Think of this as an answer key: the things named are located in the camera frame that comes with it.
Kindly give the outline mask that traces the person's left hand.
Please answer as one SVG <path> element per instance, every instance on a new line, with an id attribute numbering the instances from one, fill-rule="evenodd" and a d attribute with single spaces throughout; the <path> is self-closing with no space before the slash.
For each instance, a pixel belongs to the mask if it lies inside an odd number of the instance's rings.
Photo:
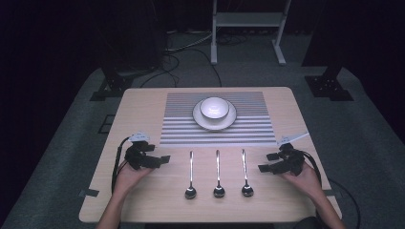
<path id="1" fill-rule="evenodd" d="M 126 160 L 118 167 L 114 195 L 126 196 L 145 176 L 153 172 L 151 168 L 134 169 Z"/>

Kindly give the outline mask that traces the person's right hand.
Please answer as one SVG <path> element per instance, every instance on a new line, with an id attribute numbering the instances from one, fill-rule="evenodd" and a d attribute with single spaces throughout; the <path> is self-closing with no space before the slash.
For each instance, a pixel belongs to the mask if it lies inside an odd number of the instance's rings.
<path id="1" fill-rule="evenodd" d="M 303 192 L 311 200 L 319 200 L 325 196 L 314 169 L 306 162 L 303 164 L 300 175 L 295 176 L 293 173 L 288 172 L 281 174 L 281 177 Z"/>

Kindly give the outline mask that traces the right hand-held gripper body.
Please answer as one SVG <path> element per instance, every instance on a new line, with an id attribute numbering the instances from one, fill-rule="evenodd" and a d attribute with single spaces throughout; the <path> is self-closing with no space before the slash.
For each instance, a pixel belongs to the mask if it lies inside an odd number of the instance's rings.
<path id="1" fill-rule="evenodd" d="M 295 149 L 292 146 L 292 142 L 307 136 L 309 133 L 304 132 L 301 134 L 282 136 L 278 141 L 280 152 L 278 153 L 279 158 L 282 159 L 278 163 L 276 174 L 283 174 L 286 172 L 293 173 L 296 177 L 299 176 L 303 170 L 304 152 Z"/>

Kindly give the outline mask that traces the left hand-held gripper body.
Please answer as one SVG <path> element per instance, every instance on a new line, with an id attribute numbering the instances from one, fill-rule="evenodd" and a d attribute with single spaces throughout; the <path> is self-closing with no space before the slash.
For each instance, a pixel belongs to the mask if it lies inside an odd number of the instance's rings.
<path id="1" fill-rule="evenodd" d="M 143 132 L 131 135 L 128 140 L 132 145 L 126 150 L 124 159 L 134 168 L 153 168 L 152 162 L 155 156 L 148 156 L 147 152 L 142 152 L 143 145 L 152 145 L 148 142 L 149 136 Z"/>

